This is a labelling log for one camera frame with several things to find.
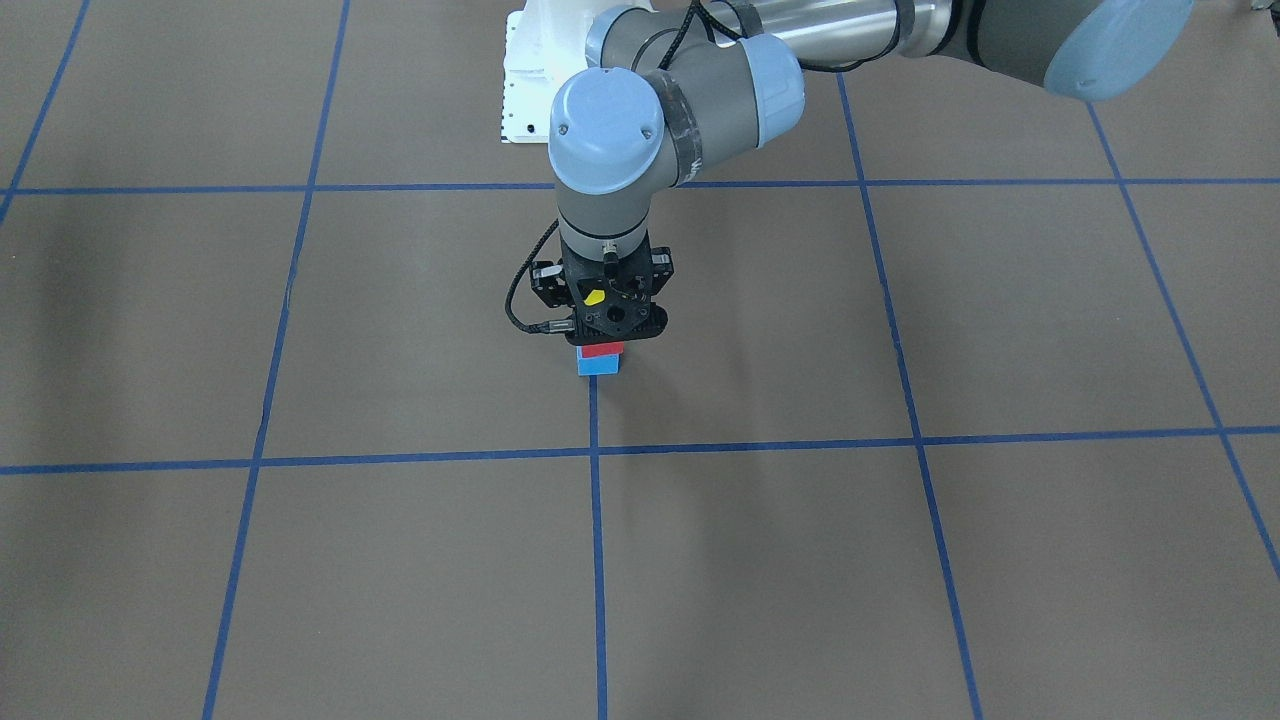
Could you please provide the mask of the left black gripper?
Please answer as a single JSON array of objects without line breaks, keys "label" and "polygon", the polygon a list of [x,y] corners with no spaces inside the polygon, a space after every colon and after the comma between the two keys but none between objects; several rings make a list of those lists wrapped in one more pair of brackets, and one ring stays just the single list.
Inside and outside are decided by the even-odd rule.
[{"label": "left black gripper", "polygon": [[646,232],[620,240],[559,232],[558,245],[558,263],[536,260],[530,269],[530,287],[549,309],[581,301],[595,288],[652,302],[675,274],[669,247],[652,249]]}]

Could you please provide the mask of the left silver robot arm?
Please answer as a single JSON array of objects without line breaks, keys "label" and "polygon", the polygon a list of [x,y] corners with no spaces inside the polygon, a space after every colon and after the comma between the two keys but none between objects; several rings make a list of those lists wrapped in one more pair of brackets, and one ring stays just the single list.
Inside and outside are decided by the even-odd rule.
[{"label": "left silver robot arm", "polygon": [[596,322],[646,316],[659,284],[653,196],[790,132],[809,72],[950,56],[1085,102],[1137,85],[1176,42],[1189,1],[692,1],[613,6],[582,38],[585,67],[550,100],[562,258],[521,268],[548,307]]}]

